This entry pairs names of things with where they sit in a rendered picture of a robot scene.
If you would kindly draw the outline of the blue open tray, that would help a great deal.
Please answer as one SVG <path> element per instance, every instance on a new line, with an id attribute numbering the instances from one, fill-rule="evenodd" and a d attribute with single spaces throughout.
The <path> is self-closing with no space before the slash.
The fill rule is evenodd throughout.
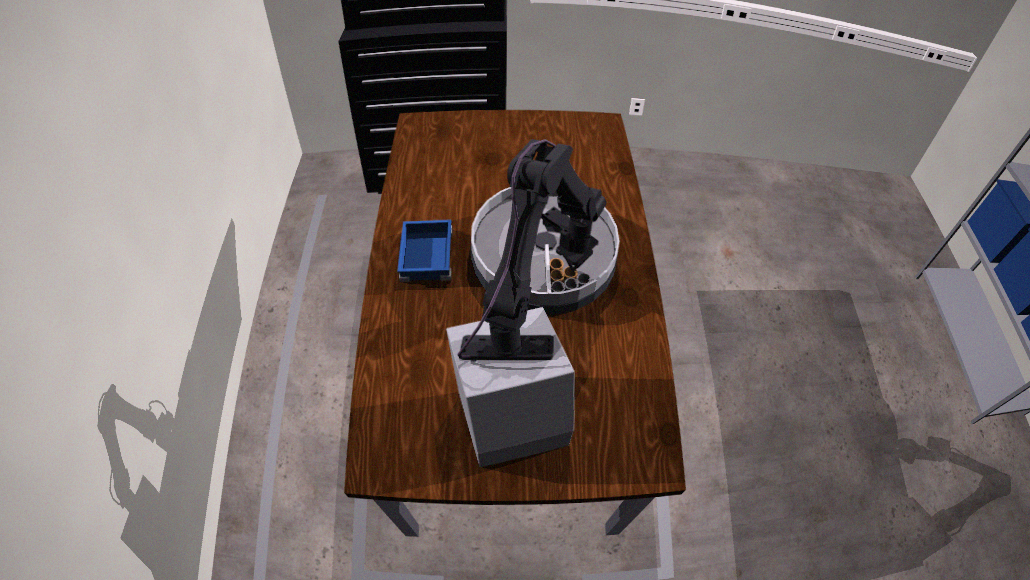
<path id="1" fill-rule="evenodd" d="M 450 243 L 451 220 L 403 221 L 400 277 L 441 280 L 440 276 L 449 276 Z"/>

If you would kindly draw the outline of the white round turntable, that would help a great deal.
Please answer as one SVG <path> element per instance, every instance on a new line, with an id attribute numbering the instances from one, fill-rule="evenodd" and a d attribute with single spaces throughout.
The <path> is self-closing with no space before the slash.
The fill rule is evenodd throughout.
<path id="1" fill-rule="evenodd" d="M 485 202 L 472 224 L 471 262 L 475 275 L 484 289 L 488 288 L 490 280 L 494 280 L 505 247 L 511 212 L 512 187 L 506 187 Z M 530 272 L 533 289 L 528 310 L 543 307 L 546 314 L 562 314 L 578 310 L 598 298 L 614 276 L 619 247 L 617 226 L 610 212 L 604 208 L 597 221 L 592 223 L 591 236 L 599 241 L 598 246 L 592 249 L 593 255 L 576 269 L 577 275 L 586 273 L 591 281 L 587 284 L 580 282 L 585 285 L 576 289 L 568 287 L 571 289 L 551 292 L 550 260 L 561 259 L 564 263 L 563 272 L 569 266 L 565 258 L 556 253 L 560 233 L 547 232 L 542 221 L 541 218 L 533 250 Z"/>

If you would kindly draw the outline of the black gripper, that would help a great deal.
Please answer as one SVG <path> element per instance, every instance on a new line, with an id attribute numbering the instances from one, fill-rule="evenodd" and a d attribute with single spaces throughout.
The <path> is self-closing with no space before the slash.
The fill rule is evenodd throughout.
<path id="1" fill-rule="evenodd" d="M 593 249 L 596 245 L 598 246 L 599 241 L 595 239 L 593 236 L 589 236 L 586 239 L 575 239 L 572 236 L 571 238 L 572 240 L 571 240 L 570 252 L 566 251 L 565 248 L 559 245 L 556 248 L 556 253 L 558 255 L 563 255 L 565 258 L 569 268 L 574 272 L 590 255 L 593 254 L 593 250 L 591 249 Z M 574 267 L 572 265 L 574 265 Z"/>

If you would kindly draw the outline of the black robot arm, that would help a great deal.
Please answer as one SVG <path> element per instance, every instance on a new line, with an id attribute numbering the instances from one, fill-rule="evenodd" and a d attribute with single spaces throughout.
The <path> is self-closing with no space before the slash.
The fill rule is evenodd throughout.
<path id="1" fill-rule="evenodd" d="M 520 335 L 520 327 L 526 321 L 533 289 L 533 250 L 542 213 L 549 196 L 557 192 L 557 203 L 561 211 L 556 207 L 551 208 L 543 214 L 542 223 L 547 232 L 560 233 L 559 245 L 570 252 L 572 238 L 569 234 L 576 239 L 588 238 L 592 223 L 598 219 L 606 206 L 600 190 L 587 187 L 570 164 L 572 147 L 557 144 L 553 148 L 547 146 L 547 143 L 540 143 L 533 146 L 521 160 L 515 176 L 518 219 L 515 225 L 512 202 L 504 252 L 482 304 L 484 315 L 507 267 L 495 302 L 485 319 L 489 323 L 491 336 L 475 335 L 464 350 L 461 355 L 466 359 L 462 360 L 553 359 L 552 335 Z M 531 160 L 536 152 L 536 159 Z M 548 163 L 549 161 L 551 162 Z"/>

